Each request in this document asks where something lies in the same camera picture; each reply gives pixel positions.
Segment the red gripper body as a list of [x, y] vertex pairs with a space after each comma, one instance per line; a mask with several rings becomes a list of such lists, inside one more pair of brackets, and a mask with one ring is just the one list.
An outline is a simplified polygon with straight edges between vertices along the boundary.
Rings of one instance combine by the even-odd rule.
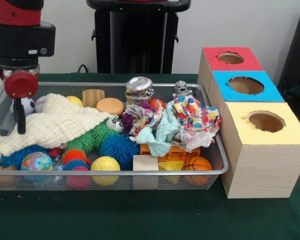
[[39, 68], [0, 68], [0, 78], [6, 94], [11, 99], [30, 98], [38, 91]]

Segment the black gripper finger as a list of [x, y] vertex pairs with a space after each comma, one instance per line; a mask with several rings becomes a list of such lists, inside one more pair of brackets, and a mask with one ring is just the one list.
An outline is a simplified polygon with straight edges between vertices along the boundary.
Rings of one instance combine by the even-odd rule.
[[16, 98], [13, 100], [13, 115], [14, 120], [17, 123], [17, 132], [20, 135], [26, 133], [26, 116], [25, 116], [25, 109], [22, 105], [22, 99]]

